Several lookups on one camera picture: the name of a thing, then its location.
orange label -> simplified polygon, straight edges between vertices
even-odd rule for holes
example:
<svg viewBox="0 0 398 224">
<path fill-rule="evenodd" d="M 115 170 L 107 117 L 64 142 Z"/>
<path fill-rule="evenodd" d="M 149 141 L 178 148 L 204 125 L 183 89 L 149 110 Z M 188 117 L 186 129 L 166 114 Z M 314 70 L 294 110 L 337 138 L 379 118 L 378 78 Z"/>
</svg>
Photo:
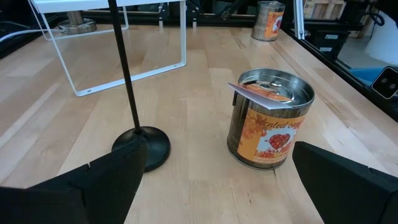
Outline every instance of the orange label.
<svg viewBox="0 0 398 224">
<path fill-rule="evenodd" d="M 272 100 L 278 100 L 278 101 L 289 101 L 292 99 L 289 99 L 287 97 L 275 94 L 269 90 L 266 90 L 265 88 L 262 88 L 261 86 L 257 84 L 250 84 L 250 85 L 239 85 L 242 88 L 245 88 L 253 93 L 257 93 L 258 95 L 265 96 L 266 98 L 270 98 Z"/>
<path fill-rule="evenodd" d="M 283 161 L 304 117 L 275 118 L 248 109 L 238 146 L 239 155 L 261 164 Z"/>
<path fill-rule="evenodd" d="M 264 31 L 265 38 L 272 38 L 278 36 L 278 30 L 280 23 L 282 22 L 282 16 L 284 12 L 269 12 L 268 20 L 266 24 L 266 30 Z"/>
</svg>

butcher block tabletop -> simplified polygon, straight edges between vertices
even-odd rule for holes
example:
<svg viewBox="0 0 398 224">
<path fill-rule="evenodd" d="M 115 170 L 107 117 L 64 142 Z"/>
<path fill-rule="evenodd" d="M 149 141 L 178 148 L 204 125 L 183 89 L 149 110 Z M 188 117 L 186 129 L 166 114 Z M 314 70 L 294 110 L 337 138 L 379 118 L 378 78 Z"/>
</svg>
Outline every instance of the butcher block tabletop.
<svg viewBox="0 0 398 224">
<path fill-rule="evenodd" d="M 108 25 L 99 26 L 108 29 Z M 292 161 L 254 170 L 228 151 L 236 83 L 251 68 L 307 81 L 315 101 L 295 140 L 398 176 L 398 124 L 283 31 L 261 42 L 247 28 L 187 30 L 187 66 L 133 83 L 140 122 L 170 138 L 169 159 L 144 174 L 126 223 L 323 223 Z M 180 61 L 176 27 L 123 31 L 130 71 Z M 114 34 L 58 41 L 79 90 L 123 77 Z M 0 60 L 0 183 L 26 188 L 110 152 L 132 128 L 124 85 L 74 95 L 43 37 Z"/>
</svg>

background tin can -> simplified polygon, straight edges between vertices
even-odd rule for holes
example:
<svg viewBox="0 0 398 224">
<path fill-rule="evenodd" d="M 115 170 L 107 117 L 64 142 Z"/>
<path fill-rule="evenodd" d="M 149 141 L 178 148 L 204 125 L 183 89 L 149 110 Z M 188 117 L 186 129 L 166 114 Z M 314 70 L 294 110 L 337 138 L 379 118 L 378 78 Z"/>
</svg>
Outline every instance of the background tin can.
<svg viewBox="0 0 398 224">
<path fill-rule="evenodd" d="M 285 5 L 280 2 L 259 1 L 251 37 L 265 41 L 276 40 L 284 11 Z"/>
<path fill-rule="evenodd" d="M 248 70 L 238 82 L 243 84 L 253 80 L 291 99 L 283 102 L 291 108 L 269 110 L 235 93 L 227 144 L 232 155 L 243 164 L 257 169 L 273 169 L 286 160 L 315 92 L 301 78 L 268 68 Z"/>
</svg>

white cable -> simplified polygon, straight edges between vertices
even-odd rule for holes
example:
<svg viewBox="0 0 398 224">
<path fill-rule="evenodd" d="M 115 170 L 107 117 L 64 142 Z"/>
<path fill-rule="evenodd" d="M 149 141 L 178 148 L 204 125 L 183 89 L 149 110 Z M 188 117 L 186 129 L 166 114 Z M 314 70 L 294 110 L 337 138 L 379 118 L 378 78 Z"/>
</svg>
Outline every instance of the white cable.
<svg viewBox="0 0 398 224">
<path fill-rule="evenodd" d="M 18 31 L 18 32 L 13 32 L 11 34 L 7 34 L 4 37 L 0 38 L 0 43 L 10 37 L 14 37 L 15 35 L 21 35 L 21 34 L 28 34 L 31 32 L 41 32 L 42 30 L 22 30 L 22 31 Z M 63 30 L 59 30 L 59 29 L 51 29 L 52 32 L 64 32 Z"/>
</svg>

stand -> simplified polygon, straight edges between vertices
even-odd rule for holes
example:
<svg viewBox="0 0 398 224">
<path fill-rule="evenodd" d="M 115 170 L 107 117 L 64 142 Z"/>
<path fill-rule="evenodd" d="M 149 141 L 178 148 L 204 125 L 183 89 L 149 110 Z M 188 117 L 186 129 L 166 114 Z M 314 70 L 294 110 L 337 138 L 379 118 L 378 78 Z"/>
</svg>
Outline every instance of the stand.
<svg viewBox="0 0 398 224">
<path fill-rule="evenodd" d="M 113 88 L 119 85 L 124 84 L 124 79 L 119 79 L 111 82 L 107 82 L 104 84 L 100 84 L 98 86 L 93 86 L 86 88 L 84 90 L 79 90 L 77 89 L 77 86 L 73 83 L 72 77 L 69 74 L 69 70 L 67 68 L 67 64 L 64 61 L 62 57 L 62 53 L 57 45 L 57 40 L 62 40 L 62 39 L 69 39 L 69 38 L 74 38 L 74 37 L 83 37 L 83 36 L 88 36 L 88 35 L 94 35 L 94 34 L 103 34 L 107 32 L 113 32 L 113 29 L 110 30 L 100 30 L 100 31 L 95 31 L 95 32 L 88 32 L 84 34 L 74 34 L 74 35 L 63 35 L 60 37 L 54 36 L 52 30 L 50 29 L 51 27 L 49 26 L 49 23 L 46 20 L 45 14 L 46 13 L 55 13 L 55 12 L 65 12 L 65 11 L 81 11 L 81 10 L 87 10 L 87 9 L 104 9 L 108 7 L 108 4 L 106 1 L 99 1 L 99 0 L 54 0 L 54 1 L 48 1 L 48 0 L 28 0 L 29 6 L 34 12 L 34 16 L 36 18 L 36 21 L 39 23 L 40 30 L 43 32 L 44 38 L 47 41 L 52 41 L 53 45 L 55 47 L 55 50 L 58 54 L 58 57 L 61 61 L 62 67 L 65 71 L 65 74 L 67 75 L 69 84 L 71 85 L 73 91 L 75 92 L 76 96 L 86 96 L 89 94 L 97 93 L 99 91 L 107 90 L 109 88 Z M 129 28 L 129 23 L 128 23 L 128 18 L 127 18 L 127 11 L 126 11 L 126 6 L 132 6 L 132 5 L 141 5 L 141 4 L 151 4 L 151 3 L 161 3 L 162 0 L 118 0 L 119 6 L 123 8 L 123 15 L 124 15 L 124 23 L 125 26 L 122 28 L 122 30 L 126 30 Z M 42 26 L 40 25 L 39 18 L 36 16 L 35 11 L 37 11 L 43 19 L 43 22 L 45 24 L 45 28 L 43 30 Z M 135 74 L 131 76 L 132 81 L 140 80 L 141 78 L 147 78 L 153 75 L 158 75 L 164 72 L 171 71 L 173 69 L 181 68 L 184 67 L 187 61 L 187 28 L 186 28 L 186 10 L 185 10 L 185 0 L 180 1 L 180 51 L 181 51 L 181 59 L 178 63 L 172 64 L 172 65 L 167 65 L 164 67 L 156 68 L 147 72 L 142 72 L 140 74 Z M 48 31 L 49 36 L 47 37 L 44 32 Z"/>
<path fill-rule="evenodd" d="M 134 129 L 130 129 L 120 135 L 112 146 L 115 150 L 130 150 L 137 138 L 143 138 L 148 145 L 147 158 L 145 164 L 145 172 L 149 172 L 161 166 L 170 154 L 170 140 L 167 135 L 153 127 L 140 127 L 136 101 L 132 90 L 131 76 L 129 65 L 127 63 L 126 49 L 124 48 L 123 34 L 121 30 L 118 6 L 116 0 L 108 0 L 109 9 L 111 11 L 114 34 L 116 43 L 118 44 L 119 56 L 123 70 L 124 81 L 126 84 L 127 95 L 129 97 L 132 119 L 134 121 Z"/>
</svg>

